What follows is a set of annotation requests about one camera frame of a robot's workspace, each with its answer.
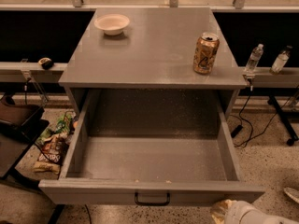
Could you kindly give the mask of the white padded gripper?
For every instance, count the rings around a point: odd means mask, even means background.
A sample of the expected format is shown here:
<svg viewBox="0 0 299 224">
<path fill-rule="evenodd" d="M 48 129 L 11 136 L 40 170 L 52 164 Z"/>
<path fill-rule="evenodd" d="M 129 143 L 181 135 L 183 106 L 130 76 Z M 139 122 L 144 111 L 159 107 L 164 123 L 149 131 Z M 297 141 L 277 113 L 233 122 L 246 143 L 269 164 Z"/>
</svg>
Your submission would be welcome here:
<svg viewBox="0 0 299 224">
<path fill-rule="evenodd" d="M 215 224 L 224 224 L 225 216 L 233 204 L 234 202 L 232 200 L 224 200 L 212 205 L 210 214 Z"/>
</svg>

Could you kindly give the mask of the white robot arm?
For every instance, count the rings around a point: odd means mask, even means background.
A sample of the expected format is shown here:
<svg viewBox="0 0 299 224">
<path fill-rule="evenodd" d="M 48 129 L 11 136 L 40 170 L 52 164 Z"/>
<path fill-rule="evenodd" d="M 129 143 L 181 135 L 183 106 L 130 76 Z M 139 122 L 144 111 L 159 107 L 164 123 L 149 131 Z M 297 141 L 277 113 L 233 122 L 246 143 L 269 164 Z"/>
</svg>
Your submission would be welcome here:
<svg viewBox="0 0 299 224">
<path fill-rule="evenodd" d="M 215 224 L 299 224 L 285 217 L 268 215 L 244 201 L 224 200 L 214 203 L 210 214 Z"/>
</svg>

